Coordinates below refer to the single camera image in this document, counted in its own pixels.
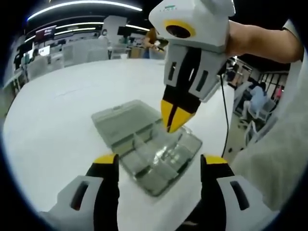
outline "ceiling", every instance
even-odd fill
[[[142,12],[131,9],[124,9],[123,7],[115,7],[108,5],[75,5],[69,7],[58,8],[57,10],[46,12],[36,18],[30,20],[27,24],[24,20],[24,33],[29,33],[37,28],[50,24],[57,20],[70,18],[67,21],[57,23],[57,25],[65,25],[78,22],[93,22],[93,20],[101,22],[108,15],[118,15],[128,18],[128,23],[135,26],[151,28],[151,23],[147,20],[150,11],[161,2],[161,0],[113,0],[120,3],[125,3],[135,7],[142,8]],[[283,12],[282,7],[275,5],[268,0],[233,0],[236,9],[236,15],[231,19],[242,23],[257,25],[267,29],[281,29],[287,20],[287,12]],[[37,4],[33,4],[28,11],[27,16],[38,10],[44,9],[48,6],[65,2],[64,0],[40,0]],[[252,67],[256,67],[261,71],[278,71],[288,70],[289,65],[278,64],[266,59],[258,58],[252,55],[243,55],[241,60],[247,62]]]

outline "yellow ring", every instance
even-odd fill
[[[165,24],[165,27],[167,27],[167,26],[180,26],[180,27],[183,27],[183,28],[185,28],[186,30],[189,31],[191,37],[194,37],[196,35],[196,30],[193,27],[191,27],[186,22],[182,22],[182,21],[179,21],[179,20],[171,19],[171,20],[165,20],[164,24]]]

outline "white table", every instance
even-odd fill
[[[27,83],[4,124],[4,142],[12,172],[36,210],[48,211],[57,193],[93,160],[110,150],[91,115],[134,99],[156,110],[165,86],[164,62],[110,60],[75,65]],[[225,86],[231,122],[234,90]],[[203,141],[185,174],[163,196],[150,197],[120,167],[120,231],[173,231],[200,199],[200,155],[221,156],[227,125],[221,90],[202,104],[187,123]]]

